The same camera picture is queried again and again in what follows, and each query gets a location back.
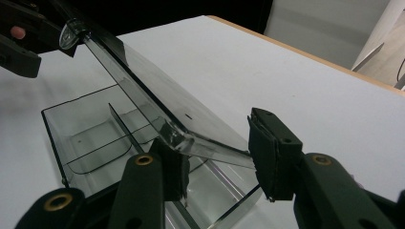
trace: brown edge banding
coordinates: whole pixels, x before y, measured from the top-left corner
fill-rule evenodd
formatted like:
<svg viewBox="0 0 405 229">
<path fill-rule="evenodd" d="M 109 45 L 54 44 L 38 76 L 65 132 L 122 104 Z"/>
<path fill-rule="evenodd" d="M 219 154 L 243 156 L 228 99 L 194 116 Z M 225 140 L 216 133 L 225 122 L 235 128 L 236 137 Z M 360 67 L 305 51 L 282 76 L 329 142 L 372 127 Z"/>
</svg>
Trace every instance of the brown edge banding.
<svg viewBox="0 0 405 229">
<path fill-rule="evenodd" d="M 390 85 L 384 84 L 384 83 L 382 83 L 382 82 L 380 82 L 380 81 L 378 81 L 378 80 L 375 80 L 375 79 L 373 79 L 373 78 L 370 78 L 370 77 L 368 77 L 368 76 L 366 76 L 366 75 L 363 75 L 363 74 L 360 74 L 360 73 L 355 73 L 355 72 L 353 72 L 353 71 L 351 71 L 351 70 L 348 70 L 348 69 L 346 69 L 346 68 L 343 68 L 342 66 L 333 64 L 333 63 L 329 62 L 328 60 L 324 60 L 324 59 L 322 59 L 322 58 L 320 58 L 320 57 L 318 57 L 318 56 L 315 56 L 315 55 L 309 54 L 309 53 L 307 53 L 307 52 L 298 50 L 298 49 L 293 48 L 293 47 L 291 47 L 291 46 L 289 46 L 289 45 L 286 45 L 286 44 L 284 44 L 284 43 L 282 43 L 282 42 L 280 42 L 280 41 L 274 40 L 274 39 L 272 39 L 272 38 L 270 38 L 270 37 L 268 37 L 268 36 L 259 34 L 259 33 L 256 32 L 256 31 L 251 31 L 251 30 L 249 30 L 249 29 L 247 29 L 247 28 L 244 28 L 244 27 L 239 26 L 239 25 L 236 25 L 236 24 L 234 24 L 234 23 L 232 23 L 232 22 L 226 21 L 226 20 L 222 19 L 221 17 L 214 16 L 214 15 L 208 15 L 207 17 L 209 17 L 209 18 L 211 18 L 211 19 L 214 19 L 214 20 L 216 20 L 216 21 L 222 22 L 222 23 L 226 24 L 227 26 L 233 27 L 233 28 L 238 29 L 238 30 L 240 30 L 240 31 L 244 31 L 244 32 L 247 32 L 247 33 L 249 33 L 249 34 L 251 34 L 251 35 L 254 35 L 254 36 L 256 36 L 256 37 L 262 38 L 262 39 L 264 39 L 264 40 L 266 40 L 266 41 L 268 41 L 268 42 L 271 42 L 271 43 L 273 43 L 273 44 L 275 44 L 275 45 L 278 45 L 278 46 L 283 47 L 283 48 L 285 48 L 285 49 L 288 49 L 288 50 L 290 50 L 290 51 L 293 51 L 293 52 L 296 52 L 296 53 L 298 53 L 298 54 L 301 54 L 301 55 L 303 55 L 303 56 L 305 56 L 305 57 L 308 57 L 308 58 L 310 58 L 310 59 L 312 59 L 312 60 L 315 60 L 315 61 L 317 61 L 317 62 L 319 62 L 319 63 L 325 64 L 325 65 L 327 65 L 327 66 L 329 66 L 329 67 L 331 67 L 331 68 L 334 68 L 334 69 L 336 69 L 336 70 L 338 70 L 338 71 L 340 71 L 340 72 L 343 72 L 343 73 L 346 73 L 346 74 L 350 74 L 351 76 L 354 76 L 354 77 L 356 77 L 356 78 L 359 78 L 359 79 L 361 79 L 361 80 L 364 80 L 364 81 L 366 81 L 366 82 L 369 82 L 369 83 L 371 83 L 371 84 L 374 84 L 375 86 L 384 88 L 384 89 L 386 89 L 386 90 L 388 90 L 388 91 L 391 91 L 391 92 L 393 92 L 393 93 L 395 93 L 395 94 L 399 94 L 399 95 L 405 96 L 405 92 L 402 92 L 402 91 L 400 91 L 399 89 L 394 88 L 394 86 L 390 86 Z"/>
</svg>

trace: floor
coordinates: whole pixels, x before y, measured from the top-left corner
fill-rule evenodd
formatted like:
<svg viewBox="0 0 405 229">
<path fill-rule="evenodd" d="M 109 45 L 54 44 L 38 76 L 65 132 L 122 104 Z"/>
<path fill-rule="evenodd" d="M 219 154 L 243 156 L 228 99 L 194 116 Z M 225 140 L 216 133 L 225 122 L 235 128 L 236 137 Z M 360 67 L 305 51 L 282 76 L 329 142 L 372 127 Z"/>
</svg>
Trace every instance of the floor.
<svg viewBox="0 0 405 229">
<path fill-rule="evenodd" d="M 374 78 L 388 85 L 396 83 L 396 75 L 405 58 L 405 11 L 396 21 L 388 34 L 382 49 L 373 56 L 358 72 Z M 402 76 L 405 73 L 405 64 L 402 67 Z"/>
</svg>

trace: white table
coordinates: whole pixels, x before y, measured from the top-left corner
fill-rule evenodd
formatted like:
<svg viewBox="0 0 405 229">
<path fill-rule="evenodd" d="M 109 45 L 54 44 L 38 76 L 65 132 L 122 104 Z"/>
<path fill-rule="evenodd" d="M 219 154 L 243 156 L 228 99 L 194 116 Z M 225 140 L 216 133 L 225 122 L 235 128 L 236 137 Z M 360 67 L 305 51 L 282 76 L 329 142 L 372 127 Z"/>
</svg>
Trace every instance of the white table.
<svg viewBox="0 0 405 229">
<path fill-rule="evenodd" d="M 277 114 L 304 152 L 337 158 L 366 189 L 405 188 L 404 93 L 220 19 L 197 17 L 121 36 L 241 136 L 252 107 Z M 115 84 L 85 47 L 42 54 L 38 78 L 0 69 L 0 226 L 61 187 L 40 111 Z M 235 228 L 294 228 L 291 202 L 259 200 Z"/>
</svg>

